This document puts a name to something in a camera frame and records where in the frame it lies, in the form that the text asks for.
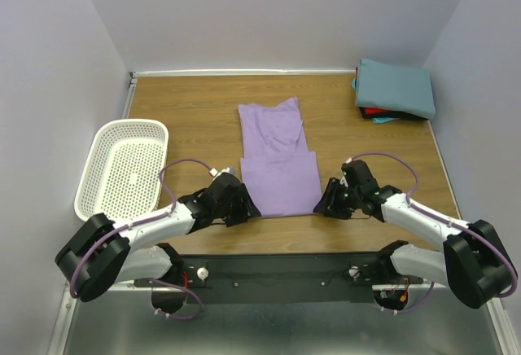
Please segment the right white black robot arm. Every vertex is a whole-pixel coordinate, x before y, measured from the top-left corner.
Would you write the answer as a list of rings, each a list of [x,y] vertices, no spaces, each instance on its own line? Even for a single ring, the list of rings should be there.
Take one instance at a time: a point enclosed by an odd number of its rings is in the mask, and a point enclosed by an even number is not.
[[[385,284],[417,277],[449,288],[472,309],[515,293],[519,276],[492,224],[444,215],[394,186],[380,186],[367,163],[356,157],[348,159],[341,170],[341,178],[329,180],[315,213],[349,220],[360,210],[382,223],[406,229],[432,246],[423,249],[401,240],[391,243],[368,267],[352,263],[348,272],[353,280]]]

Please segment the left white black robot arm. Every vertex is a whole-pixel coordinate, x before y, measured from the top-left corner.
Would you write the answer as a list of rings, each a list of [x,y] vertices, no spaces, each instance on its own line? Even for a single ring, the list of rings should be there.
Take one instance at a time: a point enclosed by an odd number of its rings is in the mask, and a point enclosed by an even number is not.
[[[134,220],[94,214],[58,252],[55,264],[69,282],[70,295],[83,302],[132,279],[155,278],[170,286],[180,278],[180,265],[163,248],[155,255],[149,245],[205,229],[215,220],[230,227],[260,216],[246,185],[224,172],[208,187]]]

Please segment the purple t shirt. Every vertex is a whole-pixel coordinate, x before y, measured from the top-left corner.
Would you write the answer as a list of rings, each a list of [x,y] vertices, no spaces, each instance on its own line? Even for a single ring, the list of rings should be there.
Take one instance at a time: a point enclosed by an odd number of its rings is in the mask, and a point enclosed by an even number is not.
[[[262,217],[310,215],[322,197],[317,155],[310,151],[299,100],[238,106],[241,174]]]

